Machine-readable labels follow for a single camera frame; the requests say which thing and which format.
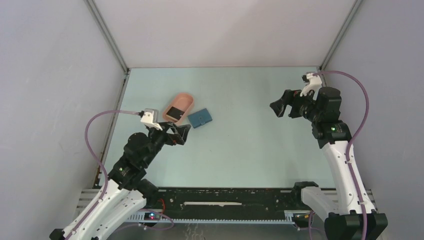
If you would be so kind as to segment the pink oval tray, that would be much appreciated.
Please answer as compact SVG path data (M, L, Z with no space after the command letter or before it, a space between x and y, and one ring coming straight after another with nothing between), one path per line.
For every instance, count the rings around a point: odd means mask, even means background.
M195 100L191 94L186 92L178 93L163 111L162 118L165 121L175 123L176 125L179 126L187 118L187 116L189 115L194 105L195 105ZM173 121L172 119L169 119L168 117L166 117L166 112L170 109L170 107L176 107L185 112L179 121Z

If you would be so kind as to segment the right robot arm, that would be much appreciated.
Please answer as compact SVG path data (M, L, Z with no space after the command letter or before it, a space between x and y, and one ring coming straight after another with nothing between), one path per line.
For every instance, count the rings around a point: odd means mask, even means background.
M341 92L333 87L306 94L287 89L281 98L270 103L279 118L290 106L290 118L311 122L312 135L327 159L335 183L337 202L313 182L297 182L290 201L297 209L308 206L323 220L328 240L376 240L388 226L388 219L384 213L377 212L364 187L350 129L339 119L341 103Z

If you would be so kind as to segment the blue card holder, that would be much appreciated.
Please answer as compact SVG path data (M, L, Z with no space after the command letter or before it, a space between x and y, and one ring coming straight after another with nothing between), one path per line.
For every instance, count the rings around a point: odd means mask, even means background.
M187 116L191 126L196 129L213 121L211 114L207 108L203 108Z

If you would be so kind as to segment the black credit card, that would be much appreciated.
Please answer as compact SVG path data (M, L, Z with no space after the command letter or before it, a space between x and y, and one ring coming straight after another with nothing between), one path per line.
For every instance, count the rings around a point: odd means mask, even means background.
M179 108L171 106L169 110L165 113L165 116L177 122L183 117L184 114L185 112L183 110L180 110Z

